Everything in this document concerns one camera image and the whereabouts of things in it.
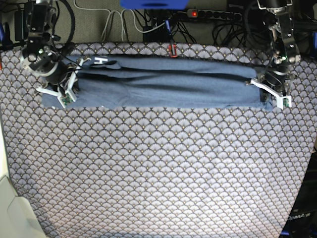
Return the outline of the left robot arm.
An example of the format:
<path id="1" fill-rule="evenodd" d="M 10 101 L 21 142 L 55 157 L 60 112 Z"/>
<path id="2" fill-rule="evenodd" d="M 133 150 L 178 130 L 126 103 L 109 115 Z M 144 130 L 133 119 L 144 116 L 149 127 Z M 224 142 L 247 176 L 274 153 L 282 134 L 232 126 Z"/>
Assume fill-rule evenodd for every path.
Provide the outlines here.
<path id="1" fill-rule="evenodd" d="M 255 41 L 251 27 L 263 22 L 268 35 L 269 61 L 256 81 L 287 96 L 286 81 L 290 80 L 289 68 L 301 60 L 294 35 L 294 24 L 289 12 L 291 0 L 253 0 L 244 10 L 244 24 L 248 35 Z"/>

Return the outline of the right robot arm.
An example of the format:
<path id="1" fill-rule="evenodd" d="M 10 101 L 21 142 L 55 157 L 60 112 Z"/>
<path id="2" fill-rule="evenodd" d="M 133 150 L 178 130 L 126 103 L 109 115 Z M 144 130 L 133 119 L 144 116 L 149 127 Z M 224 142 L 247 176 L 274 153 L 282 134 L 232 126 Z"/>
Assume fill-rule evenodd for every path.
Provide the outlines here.
<path id="1" fill-rule="evenodd" d="M 20 54 L 23 68 L 31 74 L 43 77 L 53 90 L 66 91 L 66 85 L 71 76 L 75 76 L 77 63 L 66 64 L 63 60 L 75 48 L 72 42 L 75 33 L 75 15 L 70 4 L 63 0 L 62 3 L 70 14 L 70 33 L 64 46 L 58 48 L 55 42 L 59 36 L 55 34 L 55 27 L 59 19 L 60 9 L 58 1 L 53 7 L 51 0 L 37 0 L 32 4 L 28 13 L 26 25 L 29 33 L 26 47 Z"/>

